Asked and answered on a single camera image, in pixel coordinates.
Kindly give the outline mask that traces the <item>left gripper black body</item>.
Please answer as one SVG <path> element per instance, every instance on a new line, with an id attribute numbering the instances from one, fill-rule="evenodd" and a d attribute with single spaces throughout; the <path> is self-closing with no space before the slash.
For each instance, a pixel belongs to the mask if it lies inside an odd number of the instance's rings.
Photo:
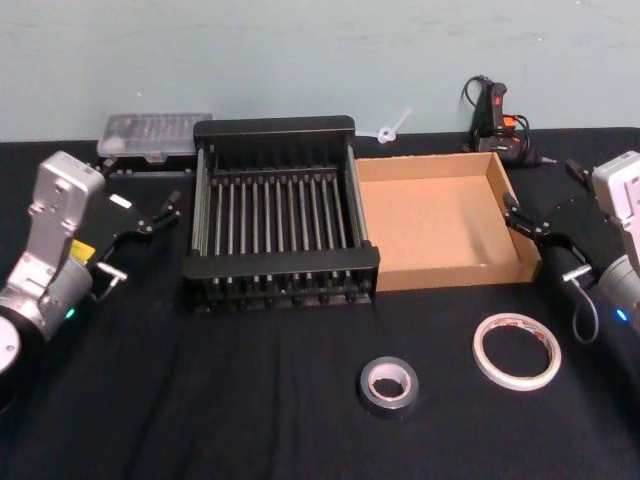
<path id="1" fill-rule="evenodd" d="M 76 230 L 69 258 L 89 271 L 129 243 L 150 243 L 153 227 L 148 216 L 117 194 L 101 194 Z"/>

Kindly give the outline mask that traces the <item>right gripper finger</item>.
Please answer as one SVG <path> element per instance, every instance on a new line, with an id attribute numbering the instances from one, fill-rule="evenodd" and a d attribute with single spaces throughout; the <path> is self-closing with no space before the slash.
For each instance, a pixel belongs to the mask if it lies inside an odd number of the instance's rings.
<path id="1" fill-rule="evenodd" d="M 535 223 L 532 218 L 524 214 L 515 197 L 506 192 L 503 194 L 504 219 L 506 225 L 532 241 L 541 241 L 550 234 L 547 224 Z"/>
<path id="2" fill-rule="evenodd" d="M 592 171 L 583 167 L 574 159 L 567 161 L 567 174 L 586 190 L 593 189 Z"/>

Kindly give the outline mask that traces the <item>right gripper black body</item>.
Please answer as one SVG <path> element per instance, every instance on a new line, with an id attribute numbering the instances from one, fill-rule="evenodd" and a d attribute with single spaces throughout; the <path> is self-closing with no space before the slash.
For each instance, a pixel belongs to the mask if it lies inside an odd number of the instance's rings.
<path id="1" fill-rule="evenodd" d="M 613 263 L 613 225 L 592 194 L 557 204 L 543 219 L 549 227 L 549 234 L 542 241 L 543 259 L 552 248 L 563 248 L 590 265 L 595 278 L 600 278 Z"/>

